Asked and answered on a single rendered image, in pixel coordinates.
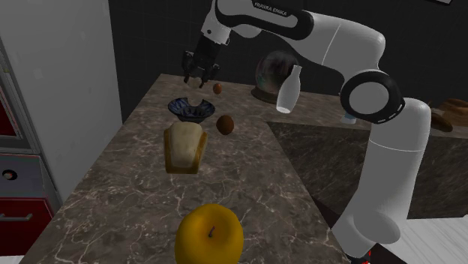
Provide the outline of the white bottle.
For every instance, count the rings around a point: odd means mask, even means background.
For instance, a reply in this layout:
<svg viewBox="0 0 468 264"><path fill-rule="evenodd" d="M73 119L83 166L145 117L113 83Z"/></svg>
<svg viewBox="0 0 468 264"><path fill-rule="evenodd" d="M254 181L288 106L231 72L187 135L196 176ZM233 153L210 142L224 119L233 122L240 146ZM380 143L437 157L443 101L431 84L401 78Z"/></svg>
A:
<svg viewBox="0 0 468 264"><path fill-rule="evenodd" d="M289 114L293 111L301 91L301 70L301 66L294 65L291 74L281 85L276 103L276 110L278 112Z"/></svg>

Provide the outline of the blue patterned bowl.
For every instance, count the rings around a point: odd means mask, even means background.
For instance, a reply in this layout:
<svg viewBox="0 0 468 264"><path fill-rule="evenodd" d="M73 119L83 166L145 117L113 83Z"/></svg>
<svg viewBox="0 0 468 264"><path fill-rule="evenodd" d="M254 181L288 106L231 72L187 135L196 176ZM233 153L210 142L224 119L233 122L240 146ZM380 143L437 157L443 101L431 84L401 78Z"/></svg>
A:
<svg viewBox="0 0 468 264"><path fill-rule="evenodd" d="M197 106L192 106L186 97L171 100L168 110L181 122L201 123L215 113L215 106L207 100L202 100Z"/></svg>

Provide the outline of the glass globe on brown base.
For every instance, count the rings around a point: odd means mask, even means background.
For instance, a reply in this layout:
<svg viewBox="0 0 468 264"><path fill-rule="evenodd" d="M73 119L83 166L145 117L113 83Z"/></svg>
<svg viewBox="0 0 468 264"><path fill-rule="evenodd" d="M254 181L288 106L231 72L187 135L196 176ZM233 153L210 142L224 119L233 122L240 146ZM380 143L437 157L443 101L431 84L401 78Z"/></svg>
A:
<svg viewBox="0 0 468 264"><path fill-rule="evenodd" d="M250 93L260 101L276 104L281 85L291 74L294 65L299 65L299 61L290 52L270 52L256 66L256 85Z"/></svg>

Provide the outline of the red and grey cabinet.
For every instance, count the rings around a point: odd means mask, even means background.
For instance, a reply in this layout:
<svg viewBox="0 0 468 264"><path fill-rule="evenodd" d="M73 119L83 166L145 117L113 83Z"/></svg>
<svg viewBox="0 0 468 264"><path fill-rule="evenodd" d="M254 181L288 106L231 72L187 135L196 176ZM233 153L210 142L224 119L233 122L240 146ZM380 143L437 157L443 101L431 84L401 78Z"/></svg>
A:
<svg viewBox="0 0 468 264"><path fill-rule="evenodd" d="M0 257L26 254L61 203L0 39Z"/></svg>

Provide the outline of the brown bread loaf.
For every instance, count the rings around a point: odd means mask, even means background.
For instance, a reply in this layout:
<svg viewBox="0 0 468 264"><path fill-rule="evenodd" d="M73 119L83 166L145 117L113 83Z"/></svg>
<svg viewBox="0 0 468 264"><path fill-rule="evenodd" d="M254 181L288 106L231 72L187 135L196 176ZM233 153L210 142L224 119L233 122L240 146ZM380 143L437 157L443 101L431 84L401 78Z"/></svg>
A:
<svg viewBox="0 0 468 264"><path fill-rule="evenodd" d="M468 128L468 101L449 98L431 109L431 127L442 132L452 132L454 126Z"/></svg>

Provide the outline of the slice of bread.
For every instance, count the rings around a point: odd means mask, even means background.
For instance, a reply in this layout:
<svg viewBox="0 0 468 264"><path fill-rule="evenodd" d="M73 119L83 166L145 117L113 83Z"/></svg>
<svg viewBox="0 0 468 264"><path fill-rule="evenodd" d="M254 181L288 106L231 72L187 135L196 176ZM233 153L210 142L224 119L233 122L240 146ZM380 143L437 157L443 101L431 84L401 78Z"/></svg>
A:
<svg viewBox="0 0 468 264"><path fill-rule="evenodd" d="M169 174L197 174L208 142L200 124L180 121L163 133L165 169Z"/></svg>

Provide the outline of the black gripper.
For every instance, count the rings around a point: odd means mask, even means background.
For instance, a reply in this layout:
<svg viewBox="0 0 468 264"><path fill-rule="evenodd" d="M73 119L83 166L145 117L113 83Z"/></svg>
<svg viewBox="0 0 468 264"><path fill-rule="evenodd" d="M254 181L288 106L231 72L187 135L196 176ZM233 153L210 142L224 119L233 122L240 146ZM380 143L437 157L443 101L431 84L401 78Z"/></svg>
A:
<svg viewBox="0 0 468 264"><path fill-rule="evenodd" d="M196 48L193 52L184 51L182 53L182 69L184 71L184 82L188 83L195 68L202 68L204 71L200 77L201 89L205 83L212 80L221 67L215 63L221 50L221 45L208 39L203 34L200 35Z"/></svg>

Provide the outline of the brown kiwi fruit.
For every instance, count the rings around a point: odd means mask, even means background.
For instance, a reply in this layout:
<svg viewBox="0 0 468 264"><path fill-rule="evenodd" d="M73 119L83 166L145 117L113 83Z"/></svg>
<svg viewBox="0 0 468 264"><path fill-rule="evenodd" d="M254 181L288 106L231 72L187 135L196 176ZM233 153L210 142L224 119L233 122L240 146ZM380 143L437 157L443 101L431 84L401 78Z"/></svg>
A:
<svg viewBox="0 0 468 264"><path fill-rule="evenodd" d="M223 135L231 134L234 126L234 121L229 115L222 115L216 122L218 131Z"/></svg>

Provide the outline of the yellow apple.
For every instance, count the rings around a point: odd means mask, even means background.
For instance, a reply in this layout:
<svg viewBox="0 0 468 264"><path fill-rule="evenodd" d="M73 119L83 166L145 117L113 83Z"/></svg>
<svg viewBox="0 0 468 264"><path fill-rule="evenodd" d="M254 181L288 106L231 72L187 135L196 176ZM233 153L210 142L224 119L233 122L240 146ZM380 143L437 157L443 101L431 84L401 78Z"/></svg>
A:
<svg viewBox="0 0 468 264"><path fill-rule="evenodd" d="M205 204L179 224L174 254L177 264L238 264L244 245L236 214L219 204Z"/></svg>

